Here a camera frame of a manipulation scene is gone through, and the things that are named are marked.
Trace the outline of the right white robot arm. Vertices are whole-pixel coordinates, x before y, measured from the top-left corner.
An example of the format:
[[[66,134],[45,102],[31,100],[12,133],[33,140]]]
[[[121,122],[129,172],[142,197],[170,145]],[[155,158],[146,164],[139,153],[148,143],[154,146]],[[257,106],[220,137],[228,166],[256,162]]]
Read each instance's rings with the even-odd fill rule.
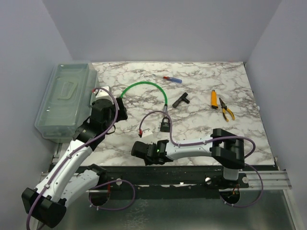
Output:
[[[168,139],[147,144],[136,141],[131,155],[143,159],[146,165],[163,165],[182,158],[212,157],[223,166],[221,183],[230,188],[238,182],[239,170],[245,167],[244,140],[216,128],[210,136],[172,142]]]

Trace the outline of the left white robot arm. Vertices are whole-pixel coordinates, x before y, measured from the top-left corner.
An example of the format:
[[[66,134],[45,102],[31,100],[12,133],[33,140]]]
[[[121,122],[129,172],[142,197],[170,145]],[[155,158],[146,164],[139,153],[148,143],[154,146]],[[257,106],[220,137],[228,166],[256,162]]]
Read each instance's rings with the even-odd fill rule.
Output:
[[[73,182],[70,180],[114,124],[127,118],[127,109],[120,97],[112,101],[97,99],[93,103],[91,115],[77,129],[62,158],[34,189],[23,191],[22,201],[28,214],[27,229],[30,229],[31,218],[50,228],[57,226],[69,205],[80,195],[92,187],[102,189],[106,185],[105,170],[96,164],[88,166]]]

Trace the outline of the black padlock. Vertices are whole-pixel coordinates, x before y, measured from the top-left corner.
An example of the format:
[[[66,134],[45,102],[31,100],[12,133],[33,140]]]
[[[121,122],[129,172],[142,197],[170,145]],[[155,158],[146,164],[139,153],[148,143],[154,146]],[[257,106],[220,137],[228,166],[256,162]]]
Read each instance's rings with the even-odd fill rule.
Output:
[[[170,132],[170,119],[168,117],[164,117],[162,119],[161,125],[160,125],[160,131],[161,132]]]

